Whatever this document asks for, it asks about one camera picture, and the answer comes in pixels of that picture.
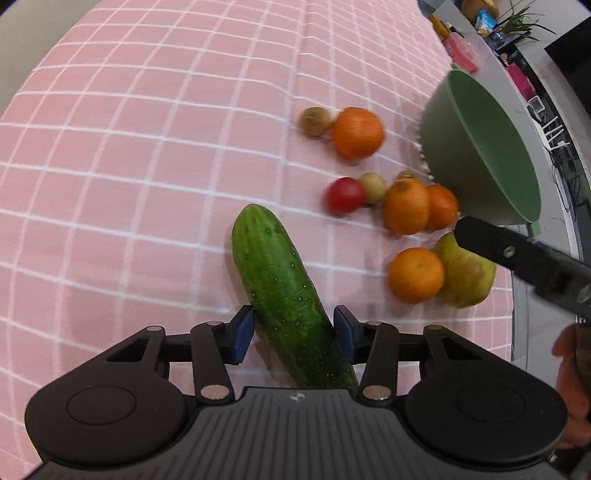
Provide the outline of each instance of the table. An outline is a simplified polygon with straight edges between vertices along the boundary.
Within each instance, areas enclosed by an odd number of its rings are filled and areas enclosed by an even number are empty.
[[[475,78],[505,109],[530,154],[542,200],[538,221],[541,232],[537,239],[577,258],[573,221],[570,214],[564,211],[560,201],[557,186],[551,175],[552,159],[540,143],[525,99],[482,37],[452,2],[446,0],[437,9],[436,15],[444,21],[451,22],[476,49],[480,55],[481,67]],[[523,235],[528,234],[524,226],[519,227],[519,232]],[[514,279],[513,289],[514,363],[554,385],[560,359],[553,357],[550,349],[562,329],[575,321],[575,315],[538,298],[532,289],[519,279]]]
[[[229,231],[251,202],[280,217],[327,311],[440,323],[509,358],[505,271],[477,307],[404,305],[385,266],[441,233],[394,238],[378,212],[322,206],[340,176],[425,179],[415,135],[449,66],[413,0],[103,0],[82,18],[0,121],[2,478],[38,461],[22,418],[40,386],[146,325],[187,332],[246,302]],[[295,128],[310,105],[368,108],[387,140],[343,165]],[[238,393],[290,382],[259,339],[230,376]],[[171,380],[191,390],[187,368]],[[401,367],[400,393],[417,380]]]

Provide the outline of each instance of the wall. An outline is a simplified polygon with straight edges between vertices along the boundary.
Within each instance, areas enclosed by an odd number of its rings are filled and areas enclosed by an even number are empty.
[[[99,1],[18,0],[0,16],[0,115],[49,49]]]
[[[501,13],[511,8],[509,0],[497,1]],[[518,5],[514,1],[516,4],[515,9],[518,11],[526,6],[529,1],[523,0]],[[564,119],[567,129],[574,139],[575,147],[586,168],[587,179],[591,180],[591,119],[589,119],[569,83],[544,50],[556,38],[589,17],[590,12],[578,0],[535,0],[530,12],[543,14],[543,17],[534,18],[539,19],[540,23],[545,27],[554,30],[556,35],[534,27],[532,34],[539,38],[540,41],[522,40],[519,43],[519,50],[552,97],[560,116]]]

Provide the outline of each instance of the white grid line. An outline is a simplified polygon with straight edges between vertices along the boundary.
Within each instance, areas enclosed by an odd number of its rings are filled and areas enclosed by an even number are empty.
[[[74,56],[80,52],[82,50],[82,48],[84,47],[84,44],[82,44],[77,50],[76,52],[74,52],[72,54],[72,56],[69,58],[69,61],[72,60],[74,58]],[[58,81],[58,79],[60,78],[60,76],[66,71],[67,67],[64,67],[60,73],[53,79],[53,81],[50,83],[50,87],[48,88],[48,90],[50,90]],[[42,96],[39,104],[35,107],[33,113],[31,114],[31,117],[29,118],[29,121],[31,121],[36,114],[38,113],[38,111],[41,108],[41,105],[43,104],[43,102],[45,101],[47,95]],[[24,138],[25,132],[27,131],[27,129],[23,129],[23,131],[21,132],[19,139],[17,140],[17,143],[15,145],[15,148],[13,149],[10,158],[8,159],[8,162],[10,163],[13,159],[14,159],[14,155],[17,152],[19,146],[22,143],[22,140]],[[8,173],[8,168],[5,169],[5,171],[2,173],[2,177],[0,179],[0,187],[2,187],[2,185],[4,185],[4,181],[6,179]],[[40,185],[40,181],[37,182],[37,186],[35,187],[35,190],[38,191],[38,186]],[[29,209],[31,209],[32,205],[34,204],[34,197],[31,199],[30,203],[29,203]],[[21,231],[19,233],[19,244],[17,247],[17,255],[20,255],[20,252],[22,251],[23,245],[24,245],[24,238],[25,238],[25,230],[27,227],[27,222],[28,219],[25,218],[25,220],[23,221],[22,227],[21,227]],[[15,258],[15,261],[13,263],[13,268],[17,265],[18,263],[18,259]],[[9,297],[8,297],[8,315],[9,317],[12,317],[13,312],[14,312],[14,298],[15,298],[15,288],[16,288],[16,272],[15,270],[11,271],[11,278],[10,278],[10,284],[9,284]],[[8,368],[10,371],[13,370],[13,365],[12,365],[12,345],[11,345],[11,328],[8,327],[7,328],[7,357],[8,357]],[[56,360],[56,356],[54,355],[53,358],[53,362],[54,362],[54,369],[56,368],[57,365],[57,360]],[[12,381],[12,377],[10,379],[9,385],[8,385],[8,389],[9,389],[9,396],[10,396],[10,402],[11,402],[11,413],[14,417],[16,417],[17,415],[17,408],[16,408],[16,399],[15,399],[15,393],[14,393],[14,383]],[[19,436],[16,435],[16,431],[14,431],[14,442],[15,445],[17,447],[17,452],[20,455],[21,458],[24,457],[24,451],[22,448],[22,443],[21,443],[21,439]]]
[[[258,39],[261,35],[262,24],[264,23],[264,21],[267,18],[267,15],[269,14],[269,10],[271,9],[271,5],[272,5],[272,1],[269,0],[267,2],[267,7],[266,7],[265,11],[263,12],[263,15],[261,18],[261,25],[259,25],[256,28],[253,38],[251,40],[251,43],[249,45],[247,57],[246,57],[244,63],[242,64],[242,68],[241,68],[241,71],[239,74],[239,80],[234,88],[234,92],[232,93],[232,98],[230,100],[230,105],[232,105],[233,108],[235,108],[235,106],[238,103],[238,100],[240,98],[240,94],[242,91],[242,85],[243,85],[242,80],[245,78],[246,73],[248,71],[251,57],[252,57],[252,55],[254,55],[256,45],[258,43]],[[235,110],[231,109],[227,113],[226,119],[225,119],[224,124],[222,126],[222,130],[220,131],[219,139],[217,142],[219,145],[222,145],[222,146],[226,145],[229,140],[230,131],[232,128],[232,120],[234,118],[234,112],[235,112]],[[209,233],[209,225],[212,221],[211,215],[213,213],[213,201],[215,199],[214,195],[215,195],[215,191],[217,188],[217,183],[219,181],[220,171],[222,168],[222,158],[223,158],[223,151],[218,150],[216,152],[216,156],[213,161],[212,171],[211,171],[211,174],[209,177],[208,187],[209,187],[210,192],[207,194],[207,197],[205,198],[205,200],[203,202],[203,213],[202,213],[200,229],[199,229],[200,239],[201,239],[202,243],[204,243],[205,239],[207,238],[207,234]],[[195,252],[195,254],[193,256],[193,270],[191,273],[191,286],[194,291],[194,298],[197,300],[199,299],[199,291],[197,290],[197,286],[199,285],[199,282],[202,277],[202,271],[203,271],[202,266],[203,266],[203,255],[199,252]]]
[[[137,25],[140,24],[140,22],[148,15],[150,11],[147,11],[137,22]],[[124,36],[123,38],[119,41],[118,45],[121,45],[125,42],[125,39],[129,37],[129,35],[131,35],[131,33],[133,32],[133,28],[130,29]],[[105,63],[112,57],[113,53],[115,52],[115,47],[113,49],[111,49],[111,51],[109,52],[109,54],[106,56],[105,59],[103,59],[103,63],[99,66],[98,69],[96,69],[96,71],[92,74],[90,80],[88,81],[87,85],[86,85],[86,89],[88,89],[90,87],[90,85],[92,84],[92,82],[94,82],[94,80],[98,77],[99,73],[103,70]],[[131,82],[131,85],[129,86],[129,92],[131,91],[131,89],[133,87],[135,87],[135,84],[137,83],[137,81],[139,81],[139,78],[141,76],[142,71],[139,70],[137,75],[135,76],[134,80]],[[77,100],[77,104],[76,107],[79,105],[79,103],[82,101],[83,96],[81,96],[80,98],[78,98]],[[123,110],[123,107],[126,104],[126,99],[122,99],[117,107],[117,110],[115,111],[113,117],[111,118],[111,121],[109,123],[109,128],[113,128],[116,124],[116,122],[119,119],[119,116],[121,115],[121,112]],[[71,117],[68,118],[68,121],[66,122],[66,125],[69,124],[69,120],[71,119]],[[90,171],[93,171],[96,166],[98,165],[98,162],[100,161],[100,158],[102,156],[102,153],[104,151],[106,142],[108,139],[108,134],[103,135],[103,137],[101,138],[101,141],[99,143],[99,146],[94,154],[94,157],[92,159],[92,163],[90,165]],[[63,256],[63,260],[61,263],[61,267],[60,267],[60,272],[59,272],[59,278],[60,279],[65,279],[68,269],[69,269],[69,265],[70,265],[70,257],[72,255],[72,246],[73,246],[73,242],[74,242],[74,235],[76,233],[76,227],[75,224],[78,223],[78,220],[80,219],[80,215],[82,214],[82,209],[84,207],[84,204],[86,202],[86,196],[88,194],[88,191],[90,189],[90,184],[92,182],[92,178],[88,177],[85,178],[84,183],[82,185],[82,189],[80,191],[78,200],[76,202],[76,206],[74,207],[74,213],[72,215],[72,222],[73,222],[73,226],[68,228],[67,231],[67,235],[66,235],[66,241],[65,241],[65,245],[64,245],[64,256]],[[55,303],[55,307],[54,307],[54,331],[57,332],[58,334],[60,333],[60,326],[61,326],[61,316],[62,316],[62,308],[63,308],[63,304],[64,304],[64,290],[65,290],[65,285],[63,282],[58,282],[57,285],[57,292],[56,292],[56,303]],[[54,376],[56,377],[59,374],[59,349],[57,347],[57,344],[54,344]]]
[[[144,69],[137,68],[138,72],[143,72]],[[27,95],[30,93],[37,93],[37,92],[23,92],[21,95]],[[260,115],[266,118],[271,118],[281,123],[287,122],[285,118],[282,118],[278,115],[272,115],[271,113],[261,112],[259,110],[251,110],[248,108],[240,108],[240,107],[231,107],[229,105],[216,105],[215,103],[196,103],[196,102],[189,102],[187,100],[172,100],[166,97],[158,97],[153,95],[139,95],[137,93],[121,93],[121,92],[94,92],[94,91],[76,91],[76,90],[62,90],[59,92],[52,92],[52,95],[79,95],[79,96],[97,96],[97,97],[107,97],[107,98],[125,98],[125,99],[139,99],[139,100],[156,100],[162,103],[170,103],[176,105],[184,105],[184,106],[192,106],[195,108],[210,108],[212,110],[235,110],[237,112],[244,112],[244,113],[251,113],[253,115]],[[165,135],[159,135],[160,138],[167,138]]]
[[[9,418],[6,415],[2,415],[2,418],[6,419],[6,420],[10,420],[12,423],[17,423],[14,419]],[[33,468],[35,466],[32,463],[26,462],[22,458],[19,458],[16,455],[14,455],[13,453],[7,452],[6,450],[4,450],[2,448],[0,448],[0,452],[4,453],[5,455],[8,455],[9,457],[14,458],[15,460],[20,461],[25,466],[25,468]]]
[[[4,413],[0,413],[0,417],[2,417],[5,420],[10,420],[12,423],[19,425],[19,427],[25,426],[25,424],[23,422],[15,419],[15,418],[11,418],[8,415],[5,415]],[[20,455],[21,458],[23,457],[23,454],[21,452],[18,452],[18,454]]]
[[[191,3],[191,6],[193,6],[196,2],[197,2],[197,0],[194,0]],[[203,53],[206,51],[206,47],[212,42],[216,31],[221,26],[223,20],[225,19],[226,14],[231,9],[231,7],[234,5],[234,3],[235,3],[235,1],[232,1],[231,3],[227,4],[226,9],[224,10],[222,16],[218,19],[215,27],[212,29],[209,36],[207,37],[207,40],[205,41],[203,50],[193,60],[191,67],[190,67],[191,71],[196,69],[197,66],[199,65],[199,61],[203,57]],[[184,15],[179,18],[178,22],[180,22],[182,18],[184,18]],[[167,119],[166,119],[164,127],[163,127],[163,136],[164,137],[168,134],[168,132],[172,126],[174,117],[178,111],[178,105],[180,104],[179,103],[180,99],[183,97],[188,85],[189,85],[189,77],[186,77],[183,82],[183,85],[181,86],[180,90],[177,92],[177,96],[175,98],[174,103],[172,104],[172,106],[168,112]],[[162,142],[162,140],[159,140],[156,147],[154,148],[152,158],[150,159],[150,165],[148,166],[148,171],[146,172],[146,179],[147,180],[151,180],[151,177],[154,176],[154,172],[155,172],[155,169],[156,169],[156,166],[158,163],[158,159],[160,157],[162,147],[163,147],[163,142]],[[140,191],[140,194],[138,197],[138,203],[135,208],[134,218],[132,220],[132,226],[131,226],[132,232],[136,232],[137,229],[139,228],[139,222],[141,220],[141,215],[142,215],[144,208],[145,208],[145,202],[147,201],[148,192],[149,192],[149,188],[142,187],[142,190]],[[122,290],[124,293],[127,292],[127,289],[129,287],[129,281],[131,279],[131,276],[129,273],[131,271],[131,261],[133,259],[133,253],[134,253],[134,240],[133,240],[133,237],[130,237],[130,239],[126,242],[126,245],[125,245],[124,270],[121,274],[121,279],[120,279],[120,283],[119,283],[119,289]],[[121,336],[122,319],[123,319],[123,302],[118,301],[116,311],[115,311],[116,338],[119,338]]]

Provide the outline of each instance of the white chair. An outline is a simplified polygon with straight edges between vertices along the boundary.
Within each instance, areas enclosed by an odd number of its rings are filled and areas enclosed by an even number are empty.
[[[538,122],[536,122],[535,120],[532,120],[532,123],[534,124],[535,132],[538,134],[538,137],[540,139],[540,143],[542,143],[542,146],[547,151],[550,151],[550,149],[552,147],[550,146],[550,143],[548,142],[548,139],[546,138],[546,133],[544,132],[543,127]]]
[[[564,140],[561,140],[560,142],[558,142],[556,144],[555,147],[550,147],[550,151],[552,152],[553,150],[558,150],[559,148],[568,147],[569,145],[570,145],[570,142],[565,142]]]
[[[552,120],[550,120],[547,124],[542,126],[542,130],[546,130],[547,127],[550,126],[550,124],[552,124],[554,121],[558,120],[558,117],[555,116]]]
[[[548,142],[552,142],[552,140],[559,136],[562,132],[564,132],[564,127],[562,125],[557,126],[549,132],[546,132],[546,138],[548,139]]]

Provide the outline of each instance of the metal bolt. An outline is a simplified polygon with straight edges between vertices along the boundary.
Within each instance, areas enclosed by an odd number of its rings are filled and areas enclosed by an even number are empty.
[[[505,258],[511,258],[513,255],[515,255],[515,247],[508,246],[503,250],[503,256]]]
[[[363,389],[363,396],[370,400],[386,400],[392,395],[392,390],[384,385],[369,385]]]
[[[210,400],[221,400],[230,394],[230,389],[224,385],[206,385],[201,389],[201,396]]]

